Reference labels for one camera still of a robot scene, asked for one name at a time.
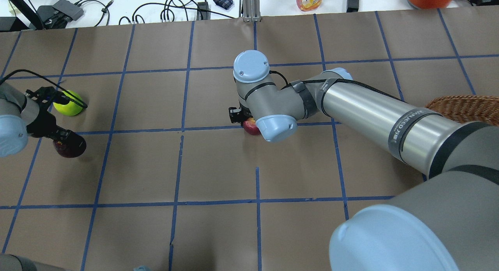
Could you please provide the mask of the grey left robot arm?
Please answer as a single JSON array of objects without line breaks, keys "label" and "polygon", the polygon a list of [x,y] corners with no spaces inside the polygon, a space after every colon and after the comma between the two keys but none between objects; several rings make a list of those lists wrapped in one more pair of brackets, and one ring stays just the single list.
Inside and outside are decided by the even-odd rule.
[{"label": "grey left robot arm", "polygon": [[61,143],[73,143],[77,134],[57,125],[48,108],[27,97],[7,82],[1,84],[0,155],[21,152],[29,137],[47,137]]}]

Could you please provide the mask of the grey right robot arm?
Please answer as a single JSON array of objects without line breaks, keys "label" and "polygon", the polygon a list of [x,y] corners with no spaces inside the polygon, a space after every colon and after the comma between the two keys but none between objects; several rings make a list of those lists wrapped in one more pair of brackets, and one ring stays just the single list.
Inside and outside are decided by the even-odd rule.
[{"label": "grey right robot arm", "polygon": [[360,210],[333,232],[333,271],[497,271],[499,129],[458,123],[354,81],[342,68],[278,89],[260,51],[236,56],[239,108],[263,138],[280,142],[297,122],[322,112],[363,134],[426,182]]}]

